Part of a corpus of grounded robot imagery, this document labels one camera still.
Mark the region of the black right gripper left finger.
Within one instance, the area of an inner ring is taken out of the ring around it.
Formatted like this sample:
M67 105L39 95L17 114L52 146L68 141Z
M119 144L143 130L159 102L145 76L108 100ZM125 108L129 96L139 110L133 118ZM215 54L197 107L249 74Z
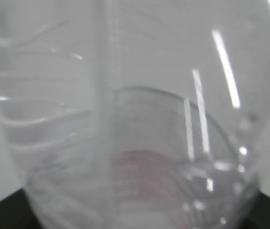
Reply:
M0 229L40 229L41 227L23 189L0 201Z

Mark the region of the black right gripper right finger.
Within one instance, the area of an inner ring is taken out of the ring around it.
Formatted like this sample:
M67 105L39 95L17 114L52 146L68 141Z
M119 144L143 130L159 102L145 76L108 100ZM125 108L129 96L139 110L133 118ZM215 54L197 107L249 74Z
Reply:
M270 197L259 193L249 216L242 224L242 229L270 229Z

